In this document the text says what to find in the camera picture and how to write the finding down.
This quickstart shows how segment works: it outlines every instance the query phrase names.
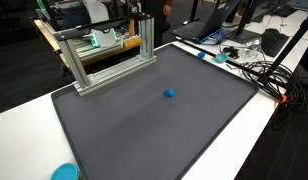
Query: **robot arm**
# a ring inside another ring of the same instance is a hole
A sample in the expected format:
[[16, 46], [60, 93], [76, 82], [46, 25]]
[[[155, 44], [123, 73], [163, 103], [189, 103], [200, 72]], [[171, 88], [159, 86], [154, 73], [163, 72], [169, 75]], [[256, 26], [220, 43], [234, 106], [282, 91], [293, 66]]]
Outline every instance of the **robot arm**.
[[[86, 9], [90, 15], [92, 23], [109, 20], [106, 6], [98, 0], [83, 0]], [[115, 44], [116, 38], [114, 30], [107, 31], [91, 30], [91, 39], [93, 46], [107, 47]]]

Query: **wire bundle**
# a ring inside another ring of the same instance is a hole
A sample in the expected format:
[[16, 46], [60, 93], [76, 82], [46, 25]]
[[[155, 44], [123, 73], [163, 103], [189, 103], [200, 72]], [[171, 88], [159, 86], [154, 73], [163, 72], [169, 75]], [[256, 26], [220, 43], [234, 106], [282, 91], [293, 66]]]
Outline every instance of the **wire bundle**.
[[[275, 122], [272, 124], [272, 128], [278, 130], [283, 127], [292, 111], [306, 112], [308, 102], [296, 75], [284, 65], [280, 65], [275, 71], [271, 71], [272, 64], [272, 62], [267, 61], [244, 63], [242, 65], [250, 71], [242, 71], [242, 74], [272, 96], [275, 99], [275, 104], [279, 104], [274, 118]], [[259, 75], [251, 74], [251, 70], [259, 72]]]

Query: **gray surface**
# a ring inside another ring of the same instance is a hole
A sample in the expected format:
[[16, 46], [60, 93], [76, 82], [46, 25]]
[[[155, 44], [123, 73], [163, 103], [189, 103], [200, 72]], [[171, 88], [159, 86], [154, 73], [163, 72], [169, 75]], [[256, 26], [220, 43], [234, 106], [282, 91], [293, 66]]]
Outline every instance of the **gray surface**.
[[295, 8], [308, 9], [308, 0], [292, 0], [288, 2], [287, 5], [290, 5]]
[[[174, 47], [158, 62], [84, 98], [52, 95], [85, 178], [178, 179], [257, 87]], [[163, 91], [175, 89], [167, 98]]]

